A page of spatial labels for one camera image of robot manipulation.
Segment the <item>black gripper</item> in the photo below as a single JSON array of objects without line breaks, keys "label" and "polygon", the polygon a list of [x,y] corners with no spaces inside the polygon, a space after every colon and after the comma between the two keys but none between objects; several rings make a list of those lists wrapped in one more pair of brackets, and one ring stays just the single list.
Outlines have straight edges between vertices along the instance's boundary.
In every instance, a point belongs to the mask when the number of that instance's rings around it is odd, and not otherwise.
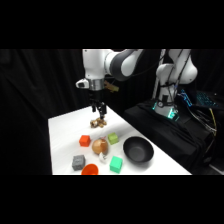
[{"label": "black gripper", "polygon": [[99,111],[100,119],[104,119],[106,114],[106,104],[104,103],[104,92],[100,91],[90,91],[90,105],[92,106],[92,112],[95,113]]}]

